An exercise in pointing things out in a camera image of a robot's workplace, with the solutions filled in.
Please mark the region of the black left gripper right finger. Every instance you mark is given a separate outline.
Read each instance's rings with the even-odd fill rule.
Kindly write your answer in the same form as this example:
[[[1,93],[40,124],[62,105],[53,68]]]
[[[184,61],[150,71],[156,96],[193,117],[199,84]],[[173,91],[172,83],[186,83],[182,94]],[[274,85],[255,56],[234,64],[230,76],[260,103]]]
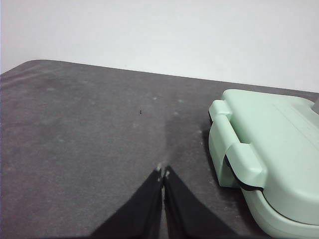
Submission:
[[[201,203],[172,167],[163,177],[164,204],[172,238],[235,238],[236,232]]]

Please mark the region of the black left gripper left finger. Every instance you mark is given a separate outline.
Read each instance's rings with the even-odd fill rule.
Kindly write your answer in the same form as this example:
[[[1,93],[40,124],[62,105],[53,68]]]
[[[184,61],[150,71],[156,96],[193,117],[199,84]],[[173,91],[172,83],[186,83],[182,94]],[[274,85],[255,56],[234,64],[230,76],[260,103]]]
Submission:
[[[137,191],[91,233],[92,237],[148,237],[161,214],[161,168],[151,172]]]

